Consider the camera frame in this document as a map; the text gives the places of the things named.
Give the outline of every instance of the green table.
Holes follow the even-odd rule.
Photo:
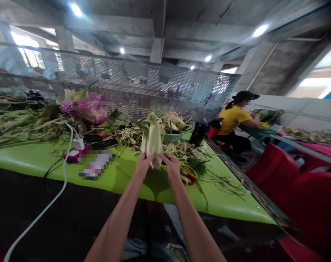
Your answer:
[[[272,130],[262,130],[261,128],[253,128],[253,127],[247,127],[245,125],[240,124],[238,126],[242,131],[248,133],[250,136],[254,137],[257,140],[262,140],[265,137],[269,135],[277,134],[277,132]]]
[[[67,147],[68,143],[45,142],[0,149],[0,168],[43,177],[52,164],[59,159],[59,157],[51,156],[50,151],[52,149],[67,150]],[[204,143],[204,148],[210,154],[214,153],[207,143]],[[133,175],[136,159],[137,157],[125,148],[120,157],[116,158],[104,170],[100,179],[96,181],[84,180],[78,176],[79,170],[83,168],[82,164],[67,164],[67,179],[68,182],[77,185],[95,187],[122,194]],[[62,164],[63,161],[55,165],[48,177],[63,180]],[[240,184],[218,156],[215,155],[214,159],[207,163],[207,167],[219,176],[231,177],[233,185],[238,186]],[[201,184],[209,194],[207,196],[208,202],[195,185],[186,186],[187,192],[198,211],[221,217],[275,224],[271,216],[252,195],[246,194],[241,198],[237,195],[220,191],[214,183],[201,181]],[[150,169],[142,185],[139,197],[161,203],[174,204],[172,189],[167,181],[166,171]]]

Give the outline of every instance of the yellow shirt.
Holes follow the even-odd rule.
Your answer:
[[[225,108],[226,106],[222,109],[218,117],[224,119],[221,121],[221,129],[217,135],[228,135],[232,133],[240,123],[252,119],[247,111],[239,109],[238,106],[232,106],[232,108],[227,110]]]

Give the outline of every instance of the plastic bag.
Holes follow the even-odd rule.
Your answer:
[[[70,116],[80,119],[85,124],[100,125],[107,119],[106,108],[101,103],[101,96],[97,93],[89,93],[74,101],[63,101],[61,104],[64,112]]]

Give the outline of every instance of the woman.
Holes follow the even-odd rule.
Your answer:
[[[239,124],[247,127],[259,127],[260,115],[257,113],[249,114],[242,108],[250,103],[251,100],[258,99],[260,95],[255,95],[249,91],[240,91],[233,96],[233,101],[228,103],[221,113],[219,118],[223,118],[221,129],[216,133],[214,139],[224,142],[233,147],[233,152],[227,154],[242,163],[247,160],[241,157],[241,154],[246,151],[251,151],[251,145],[248,138],[237,136],[235,129]]]

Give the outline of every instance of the perforated metal railing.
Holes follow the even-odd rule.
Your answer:
[[[190,70],[144,61],[82,55],[46,48],[0,43],[0,91],[39,90],[54,102],[64,86],[76,90],[99,80],[91,89],[102,95],[107,112],[117,107],[122,119],[150,112],[215,118],[240,75]]]

